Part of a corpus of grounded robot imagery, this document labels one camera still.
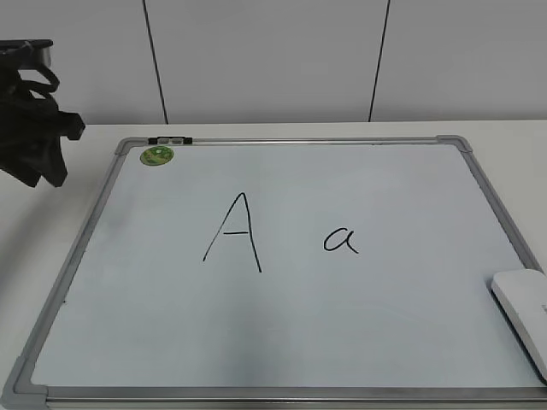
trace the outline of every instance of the plastic corner piece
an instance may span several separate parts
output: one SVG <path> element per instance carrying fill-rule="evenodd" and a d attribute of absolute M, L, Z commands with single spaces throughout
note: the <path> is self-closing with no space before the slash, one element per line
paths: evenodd
<path fill-rule="evenodd" d="M 13 410 L 49 410 L 45 404 L 47 388 L 32 384 L 25 372 L 26 358 L 19 356 L 3 387 L 0 404 Z"/>
<path fill-rule="evenodd" d="M 467 139 L 460 137 L 459 135 L 437 135 L 437 141 L 441 144 L 454 145 L 461 152 L 473 152 L 473 149 Z"/>
<path fill-rule="evenodd" d="M 139 138 L 139 137 L 124 138 L 118 144 L 115 154 L 126 155 L 131 148 L 144 147 L 147 144 L 148 144 L 148 138 Z"/>

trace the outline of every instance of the black marker writing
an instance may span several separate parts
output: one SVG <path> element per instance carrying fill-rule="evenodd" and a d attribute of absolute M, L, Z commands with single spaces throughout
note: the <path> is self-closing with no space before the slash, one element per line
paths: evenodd
<path fill-rule="evenodd" d="M 250 245 L 253 248 L 253 254 L 255 254 L 255 261 L 256 266 L 258 267 L 258 272 L 262 272 L 262 268 L 260 266 L 260 261 L 258 260 L 258 254 L 256 253 L 256 246 L 255 246 L 255 239 L 253 238 L 253 229 L 250 225 L 250 210 L 249 210 L 249 203 L 247 202 L 247 196 L 244 192 L 241 192 L 236 196 L 236 199 L 233 200 L 232 205 L 230 205 L 230 208 L 228 209 L 228 212 L 226 213 L 226 216 L 222 220 L 221 226 L 219 227 L 219 230 L 215 233 L 215 237 L 213 237 L 213 240 L 209 244 L 209 247 L 207 248 L 207 251 L 205 251 L 205 255 L 203 256 L 203 261 L 207 259 L 207 255 L 209 254 L 209 251 L 211 250 L 211 247 L 213 246 L 213 243 L 215 243 L 216 238 L 219 236 L 219 234 L 222 231 L 222 226 L 226 223 L 226 220 L 228 219 L 228 216 L 230 216 L 230 213 L 233 210 L 233 207 L 236 206 L 236 203 L 238 203 L 239 198 L 243 198 L 245 210 L 247 211 L 247 226 L 249 228 L 248 231 L 227 231 L 224 232 L 224 235 L 249 235 L 250 239 Z"/>
<path fill-rule="evenodd" d="M 354 231 L 350 231 L 350 233 L 348 233 L 344 240 L 342 242 L 338 242 L 338 244 L 332 248 L 329 248 L 327 246 L 327 243 L 329 242 L 329 239 L 331 239 L 334 235 L 336 235 L 337 233 L 341 232 L 341 231 L 344 231 L 344 232 L 347 232 L 348 229 L 347 228 L 338 228 L 337 230 L 335 231 L 332 231 L 331 233 L 328 234 L 328 236 L 325 238 L 325 240 L 323 241 L 323 249 L 326 250 L 327 252 L 332 252 L 333 250 L 336 250 L 338 248 L 340 248 L 342 245 L 346 245 L 348 248 L 350 248 L 353 252 L 355 252 L 356 254 L 358 254 L 359 252 L 357 252 L 355 250 L 355 248 L 353 248 L 353 246 L 351 246 L 351 243 L 350 243 L 350 238 L 351 236 L 355 233 Z"/>

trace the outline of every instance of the white wall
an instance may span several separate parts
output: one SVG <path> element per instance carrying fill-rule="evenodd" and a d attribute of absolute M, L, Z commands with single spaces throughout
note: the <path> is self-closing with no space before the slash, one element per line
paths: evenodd
<path fill-rule="evenodd" d="M 1 0 L 0 38 L 51 38 L 54 97 L 85 122 L 163 122 L 140 0 Z"/>
<path fill-rule="evenodd" d="M 392 0 L 373 120 L 547 118 L 545 0 Z"/>
<path fill-rule="evenodd" d="M 145 0 L 172 123 L 547 119 L 547 1 Z M 161 123 L 143 0 L 0 0 L 52 38 L 56 99 Z"/>
<path fill-rule="evenodd" d="M 368 117 L 385 0 L 148 0 L 171 122 Z"/>

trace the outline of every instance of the black object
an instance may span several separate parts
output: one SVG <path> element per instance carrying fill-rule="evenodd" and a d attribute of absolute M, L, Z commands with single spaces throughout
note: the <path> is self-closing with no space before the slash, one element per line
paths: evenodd
<path fill-rule="evenodd" d="M 168 139 L 172 144 L 192 145 L 194 144 L 193 137 L 150 137 L 148 138 L 148 144 L 158 145 L 158 138 Z"/>
<path fill-rule="evenodd" d="M 85 129 L 78 114 L 59 111 L 51 96 L 59 86 L 46 67 L 51 45 L 51 40 L 0 41 L 0 169 L 28 186 L 42 176 L 61 186 L 67 168 L 60 137 L 78 140 Z M 25 69 L 38 71 L 49 84 L 22 79 L 19 70 Z"/>

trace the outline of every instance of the whiteboard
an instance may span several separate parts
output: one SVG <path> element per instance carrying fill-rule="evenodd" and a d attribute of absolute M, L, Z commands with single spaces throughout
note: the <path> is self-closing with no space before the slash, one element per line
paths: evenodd
<path fill-rule="evenodd" d="M 523 265 L 456 146 L 169 146 L 126 154 L 34 384 L 542 386 L 488 288 Z"/>

